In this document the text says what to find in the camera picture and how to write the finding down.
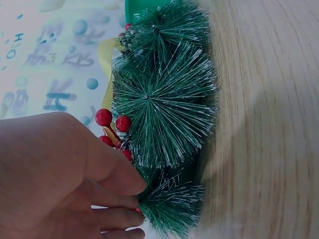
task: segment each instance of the wood grain surface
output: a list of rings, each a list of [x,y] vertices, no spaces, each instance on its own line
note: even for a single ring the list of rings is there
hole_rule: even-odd
[[[192,239],[319,238],[319,0],[208,0],[220,115]]]

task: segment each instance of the blue dot pattern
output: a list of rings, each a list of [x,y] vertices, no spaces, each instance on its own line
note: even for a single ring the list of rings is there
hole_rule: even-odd
[[[86,85],[90,90],[95,90],[96,88],[98,88],[99,82],[96,79],[91,78],[91,79],[88,79]]]
[[[88,126],[91,121],[90,121],[90,118],[89,118],[89,117],[83,116],[83,117],[80,118],[80,122],[81,122],[82,124],[84,124],[85,126]]]
[[[73,24],[72,32],[74,35],[83,35],[88,30],[88,23],[85,20],[77,20]]]

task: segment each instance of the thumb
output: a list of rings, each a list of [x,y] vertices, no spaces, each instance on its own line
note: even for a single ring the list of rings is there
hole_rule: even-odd
[[[121,195],[137,195],[145,189],[145,181],[119,151],[94,135],[89,137],[85,176]]]

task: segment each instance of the artificial pine branch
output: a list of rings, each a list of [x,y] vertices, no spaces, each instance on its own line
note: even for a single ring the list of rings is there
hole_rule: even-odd
[[[160,235],[187,238],[191,228],[197,226],[204,189],[199,185],[179,185],[179,175],[170,176],[165,170],[140,170],[147,182],[146,190],[138,195],[139,209]]]
[[[139,165],[177,167],[198,152],[217,108],[215,66],[209,55],[181,44],[172,58],[150,69],[113,70],[114,109],[131,118],[130,139]]]
[[[205,47],[210,42],[207,16],[191,0],[173,0],[156,11],[145,10],[120,38],[126,67],[153,67],[157,60],[170,60],[181,44]]]

